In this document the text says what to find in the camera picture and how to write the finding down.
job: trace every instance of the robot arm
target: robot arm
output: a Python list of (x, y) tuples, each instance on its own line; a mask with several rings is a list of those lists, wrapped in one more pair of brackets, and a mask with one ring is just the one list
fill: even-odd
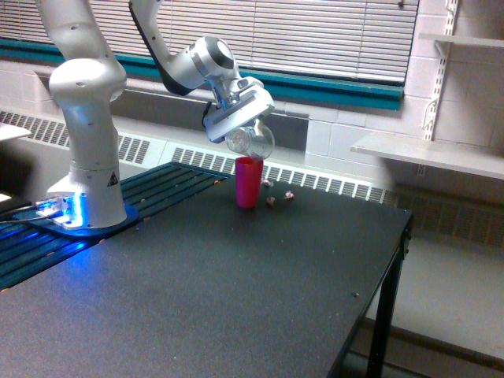
[(170, 54), (159, 32), (160, 6), (161, 2), (156, 0), (129, 3), (133, 20), (165, 87), (177, 95), (187, 95), (204, 83), (212, 87), (217, 109), (203, 118), (211, 142), (220, 143), (236, 128), (257, 124), (256, 120), (273, 111), (272, 97), (262, 82), (240, 76), (233, 54), (222, 39), (201, 37), (178, 54)]
[[(70, 138), (70, 172), (48, 197), (69, 198), (71, 211), (53, 222), (69, 230), (106, 228), (126, 219), (119, 184), (117, 130), (110, 102), (126, 86), (126, 72), (98, 29), (87, 0), (37, 0), (48, 36), (66, 62), (50, 77)], [(46, 208), (40, 215), (56, 213)]]

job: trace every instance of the white shelf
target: white shelf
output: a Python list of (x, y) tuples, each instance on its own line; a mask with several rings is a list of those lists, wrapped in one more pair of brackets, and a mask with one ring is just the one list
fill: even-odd
[(351, 150), (504, 180), (504, 153), (494, 150), (386, 133), (367, 135), (358, 140)]
[(436, 42), (455, 43), (458, 45), (504, 48), (504, 40), (501, 39), (486, 39), (429, 33), (420, 33), (419, 37), (420, 39), (430, 39)]
[(22, 136), (30, 135), (30, 131), (25, 128), (18, 128), (17, 126), (12, 126), (11, 124), (3, 124), (0, 122), (0, 142), (9, 139), (20, 138)]

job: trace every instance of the radiator vent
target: radiator vent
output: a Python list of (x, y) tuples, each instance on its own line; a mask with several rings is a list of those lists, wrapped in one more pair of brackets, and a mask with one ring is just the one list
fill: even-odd
[[(0, 111), (0, 122), (26, 128), (31, 132), (27, 138), (38, 143), (69, 148), (69, 134), (65, 124), (59, 121)], [(117, 141), (120, 161), (143, 164), (149, 151), (150, 140), (119, 134)]]
[[(235, 156), (209, 153), (207, 150), (182, 146), (177, 143), (171, 161), (193, 165), (228, 174), (234, 173)], [(391, 191), (373, 186), (372, 183), (343, 176), (325, 175), (308, 169), (295, 169), (288, 165), (269, 162), (263, 168), (262, 177), (293, 185), (311, 187), (338, 195), (385, 203), (403, 209), (411, 209), (414, 228), (442, 235), (503, 246), (504, 211), (482, 209), (479, 205), (451, 199), (431, 198), (424, 193)]]

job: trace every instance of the pink cup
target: pink cup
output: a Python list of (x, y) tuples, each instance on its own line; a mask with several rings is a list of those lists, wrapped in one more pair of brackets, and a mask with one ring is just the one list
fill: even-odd
[(239, 207), (252, 209), (257, 205), (263, 165), (263, 160), (248, 156), (235, 160), (236, 201)]

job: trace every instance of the window blind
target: window blind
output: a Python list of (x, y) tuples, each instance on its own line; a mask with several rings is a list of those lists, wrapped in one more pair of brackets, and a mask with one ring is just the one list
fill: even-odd
[[(402, 83), (419, 0), (165, 0), (170, 52), (203, 35), (226, 40), (241, 67)], [(110, 47), (148, 55), (128, 0), (91, 0)], [(35, 0), (0, 0), (0, 37), (50, 42)]]

